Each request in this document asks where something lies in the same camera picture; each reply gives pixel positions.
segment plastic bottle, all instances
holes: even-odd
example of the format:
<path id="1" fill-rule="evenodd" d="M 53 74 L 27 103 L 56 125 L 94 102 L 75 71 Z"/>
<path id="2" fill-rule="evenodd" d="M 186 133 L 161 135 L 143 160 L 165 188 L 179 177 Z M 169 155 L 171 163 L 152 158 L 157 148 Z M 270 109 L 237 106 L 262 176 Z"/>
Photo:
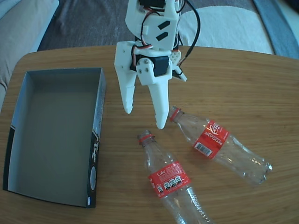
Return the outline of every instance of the plastic bottle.
<path id="1" fill-rule="evenodd" d="M 169 117 L 196 150 L 235 171 L 248 183 L 261 184 L 272 171 L 272 165 L 247 149 L 215 121 L 184 113 L 175 106 L 170 108 Z"/>
<path id="2" fill-rule="evenodd" d="M 145 151 L 149 180 L 177 224 L 213 224 L 198 202 L 191 181 L 177 158 L 164 151 L 150 131 L 144 131 L 138 139 Z"/>

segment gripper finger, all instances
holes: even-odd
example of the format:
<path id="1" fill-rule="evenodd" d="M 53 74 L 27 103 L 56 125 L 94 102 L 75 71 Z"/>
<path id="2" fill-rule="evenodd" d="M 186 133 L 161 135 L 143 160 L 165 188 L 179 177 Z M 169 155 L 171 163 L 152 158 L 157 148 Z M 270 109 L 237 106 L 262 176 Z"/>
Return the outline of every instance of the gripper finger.
<path id="1" fill-rule="evenodd" d="M 132 63 L 131 49 L 131 42 L 118 42 L 114 61 L 118 83 L 121 90 L 121 99 L 123 107 L 127 113 L 131 113 L 133 109 L 133 96 L 137 76 L 137 73 L 130 69 L 130 65 Z"/>
<path id="2" fill-rule="evenodd" d="M 168 80 L 149 85 L 149 91 L 155 109 L 157 127 L 163 129 L 168 116 Z"/>
<path id="3" fill-rule="evenodd" d="M 133 109 L 133 96 L 135 90 L 136 72 L 122 73 L 117 71 L 118 83 L 121 90 L 121 99 L 126 113 L 131 113 Z"/>

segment barcode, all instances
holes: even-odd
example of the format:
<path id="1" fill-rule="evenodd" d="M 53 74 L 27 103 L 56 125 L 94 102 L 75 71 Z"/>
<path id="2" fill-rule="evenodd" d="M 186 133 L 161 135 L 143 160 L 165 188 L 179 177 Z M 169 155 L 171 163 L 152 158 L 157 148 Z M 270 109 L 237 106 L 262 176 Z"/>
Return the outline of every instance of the barcode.
<path id="1" fill-rule="evenodd" d="M 206 156 L 210 156 L 212 154 L 212 150 L 208 149 L 204 145 L 200 144 L 199 142 L 196 143 L 195 148 L 205 154 Z"/>

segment gray rug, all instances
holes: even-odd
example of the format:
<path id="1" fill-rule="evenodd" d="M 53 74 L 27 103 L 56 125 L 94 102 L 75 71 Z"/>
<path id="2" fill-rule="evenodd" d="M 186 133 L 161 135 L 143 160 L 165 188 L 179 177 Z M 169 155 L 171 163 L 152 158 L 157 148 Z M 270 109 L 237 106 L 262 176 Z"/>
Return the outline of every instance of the gray rug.
<path id="1" fill-rule="evenodd" d="M 252 0 L 193 0 L 196 8 L 235 6 L 255 11 Z M 128 0 L 60 0 L 39 50 L 134 40 L 125 24 Z"/>
<path id="2" fill-rule="evenodd" d="M 299 59 L 299 45 L 275 0 L 254 0 L 276 55 Z"/>

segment wire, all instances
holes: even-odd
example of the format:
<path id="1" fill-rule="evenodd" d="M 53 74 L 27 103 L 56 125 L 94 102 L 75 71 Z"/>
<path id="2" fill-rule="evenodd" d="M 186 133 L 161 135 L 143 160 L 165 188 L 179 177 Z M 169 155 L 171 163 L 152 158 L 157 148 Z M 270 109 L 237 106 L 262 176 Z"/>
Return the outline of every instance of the wire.
<path id="1" fill-rule="evenodd" d="M 183 3 L 183 6 L 180 8 L 180 10 L 178 10 L 178 11 L 177 11 L 177 13 L 180 13 L 180 12 L 182 12 L 182 11 L 183 11 L 183 9 L 184 9 L 184 7 L 185 7 L 185 5 L 186 5 L 186 1 L 184 1 L 184 3 Z"/>
<path id="2" fill-rule="evenodd" d="M 153 10 L 150 10 L 150 11 L 148 11 L 148 12 L 146 13 L 146 15 L 145 15 L 145 17 L 144 17 L 144 19 L 143 19 L 143 21 L 142 21 L 142 24 L 141 24 L 141 31 L 140 31 L 140 39 L 141 39 L 141 42 L 142 42 L 143 46 L 147 45 L 147 43 L 146 43 L 146 42 L 144 41 L 144 39 L 143 39 L 143 26 L 144 26 L 144 22 L 146 21 L 146 19 L 147 19 L 151 14 L 154 14 L 154 13 L 160 15 L 158 12 L 153 11 Z"/>
<path id="3" fill-rule="evenodd" d="M 136 55 L 134 53 L 135 49 L 149 49 L 149 48 L 152 48 L 153 45 L 151 44 L 148 44 L 148 45 L 145 45 L 145 46 L 137 46 L 136 44 L 133 45 L 132 49 L 131 49 L 131 56 L 132 56 L 132 64 L 134 67 L 136 67 Z"/>
<path id="4" fill-rule="evenodd" d="M 199 34 L 200 34 L 200 17 L 199 17 L 199 14 L 196 10 L 196 8 L 194 7 L 193 3 L 190 1 L 190 0 L 184 0 L 185 3 L 193 10 L 193 12 L 195 13 L 195 16 L 196 16 L 196 20 L 197 20 L 197 31 L 196 31 L 196 34 L 195 34 L 195 38 L 194 38 L 194 41 L 192 43 L 192 45 L 190 46 L 190 48 L 188 49 L 185 57 L 178 63 L 178 66 L 181 66 L 181 64 L 186 60 L 186 58 L 191 54 L 191 52 L 193 51 L 193 48 L 194 46 L 196 45 L 197 43 L 197 40 L 199 38 Z"/>
<path id="5" fill-rule="evenodd" d="M 184 7 L 185 7 L 186 2 L 184 1 L 183 6 L 177 11 L 177 13 L 180 13 Z M 152 7 L 146 7 L 147 10 L 155 11 L 155 12 L 165 12 L 164 9 L 161 8 L 152 8 Z"/>

